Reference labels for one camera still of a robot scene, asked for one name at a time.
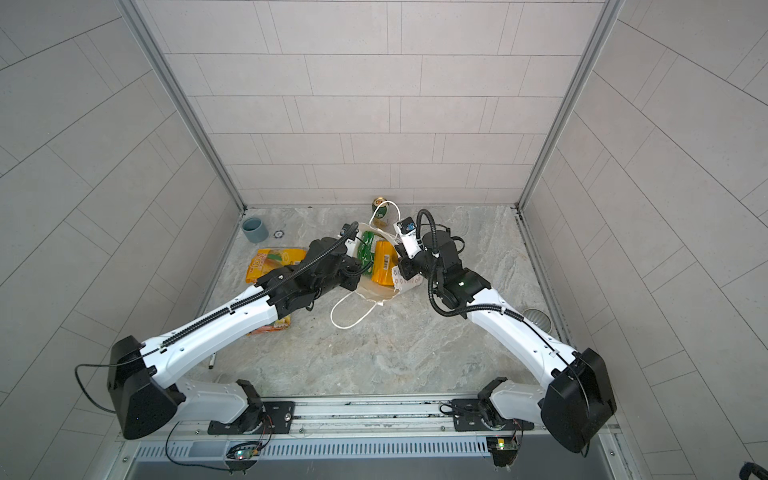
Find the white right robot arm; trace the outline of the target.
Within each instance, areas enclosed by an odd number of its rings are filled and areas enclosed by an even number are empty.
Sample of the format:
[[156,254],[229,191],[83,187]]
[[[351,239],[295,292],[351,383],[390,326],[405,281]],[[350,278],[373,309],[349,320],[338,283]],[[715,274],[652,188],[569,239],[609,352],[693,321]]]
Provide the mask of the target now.
[[476,414],[492,430],[538,423],[567,450],[585,451],[616,412],[603,358],[578,351],[534,325],[506,302],[490,282],[462,265],[454,238],[445,230],[421,233],[412,218],[396,226],[395,249],[402,275],[422,276],[430,306],[442,317],[461,317],[481,327],[534,376],[529,392],[505,377],[478,395]]

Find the yellow mango snack bag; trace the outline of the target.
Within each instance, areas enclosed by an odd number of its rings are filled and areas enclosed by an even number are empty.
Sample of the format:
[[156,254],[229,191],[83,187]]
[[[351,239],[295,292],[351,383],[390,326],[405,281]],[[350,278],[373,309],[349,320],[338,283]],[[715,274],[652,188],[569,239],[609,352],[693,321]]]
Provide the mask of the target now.
[[264,248],[259,249],[252,258],[246,271],[245,282],[254,284],[272,270],[299,264],[307,254],[305,248]]

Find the purple Fox's fruit candy bag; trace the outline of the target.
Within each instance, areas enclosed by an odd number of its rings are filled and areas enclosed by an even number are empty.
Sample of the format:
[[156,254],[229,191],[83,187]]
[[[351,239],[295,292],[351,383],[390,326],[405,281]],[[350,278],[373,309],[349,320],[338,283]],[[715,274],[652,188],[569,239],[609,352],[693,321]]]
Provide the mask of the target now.
[[258,335],[263,333],[272,333],[272,332],[279,332],[288,329],[291,326],[291,316],[285,316],[283,318],[280,318],[270,324],[260,326],[251,332],[249,332],[249,335]]

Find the green snack pack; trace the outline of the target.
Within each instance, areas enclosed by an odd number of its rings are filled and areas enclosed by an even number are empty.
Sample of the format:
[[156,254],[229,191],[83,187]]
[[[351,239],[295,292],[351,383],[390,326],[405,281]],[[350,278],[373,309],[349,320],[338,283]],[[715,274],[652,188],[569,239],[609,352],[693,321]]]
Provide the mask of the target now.
[[375,234],[371,231],[365,231],[358,236],[358,240],[360,244],[357,249],[357,258],[363,267],[363,274],[370,276],[374,265]]

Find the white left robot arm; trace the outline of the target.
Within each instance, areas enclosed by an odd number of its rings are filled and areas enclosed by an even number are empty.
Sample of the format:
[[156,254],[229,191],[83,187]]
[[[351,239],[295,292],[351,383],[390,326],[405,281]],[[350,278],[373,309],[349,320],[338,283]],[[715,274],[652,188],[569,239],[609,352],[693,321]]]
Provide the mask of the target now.
[[123,436],[141,439],[182,421],[208,421],[213,434],[261,428],[266,410],[249,381],[198,382],[187,373],[246,334],[310,309],[336,287],[354,291],[362,274],[343,240],[325,237],[311,243],[299,264],[268,272],[217,310],[146,341],[132,335],[117,341],[107,391]]

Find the white printed paper bag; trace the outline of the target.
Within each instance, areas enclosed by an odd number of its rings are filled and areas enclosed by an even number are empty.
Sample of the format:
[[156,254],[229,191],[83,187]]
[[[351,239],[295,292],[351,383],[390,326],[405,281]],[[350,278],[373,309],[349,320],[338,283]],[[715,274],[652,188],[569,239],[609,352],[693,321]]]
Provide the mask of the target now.
[[[377,307],[383,307],[387,302],[401,294],[419,286],[423,279],[420,276],[406,280],[399,268],[399,257],[395,246],[397,235],[395,226],[388,227],[386,220],[393,210],[396,221],[403,219],[399,207],[392,201],[379,197],[372,202],[372,214],[367,223],[358,227],[354,240],[348,240],[347,253],[360,261],[364,268],[357,287],[342,297],[331,309],[329,318],[331,324],[339,330],[349,330],[366,319]],[[335,320],[337,308],[352,296],[359,297],[369,308],[357,320],[342,325]]]

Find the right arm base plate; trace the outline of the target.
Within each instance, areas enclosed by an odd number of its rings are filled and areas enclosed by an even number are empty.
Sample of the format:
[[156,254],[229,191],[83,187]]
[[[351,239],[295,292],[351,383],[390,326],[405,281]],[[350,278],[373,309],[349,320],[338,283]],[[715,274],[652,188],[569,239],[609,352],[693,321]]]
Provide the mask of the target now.
[[453,399],[443,402],[439,411],[453,420],[457,432],[532,431],[532,422],[520,419],[503,419],[487,401],[479,399]]

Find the orange snack pack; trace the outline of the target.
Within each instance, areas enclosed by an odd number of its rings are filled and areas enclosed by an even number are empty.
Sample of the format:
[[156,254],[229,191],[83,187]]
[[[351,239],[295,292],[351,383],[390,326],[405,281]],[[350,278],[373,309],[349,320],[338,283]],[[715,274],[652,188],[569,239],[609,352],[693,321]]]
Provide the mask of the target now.
[[371,279],[374,283],[393,287],[394,277],[393,268],[398,263],[398,256],[394,246],[383,238],[378,238],[373,247],[374,265]]

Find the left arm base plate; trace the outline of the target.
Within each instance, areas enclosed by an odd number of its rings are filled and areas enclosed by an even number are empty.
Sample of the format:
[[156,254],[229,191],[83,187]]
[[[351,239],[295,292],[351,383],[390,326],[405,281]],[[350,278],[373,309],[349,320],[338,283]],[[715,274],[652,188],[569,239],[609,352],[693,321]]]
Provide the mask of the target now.
[[257,402],[232,423],[211,421],[209,435],[287,434],[293,421],[296,404],[292,401]]

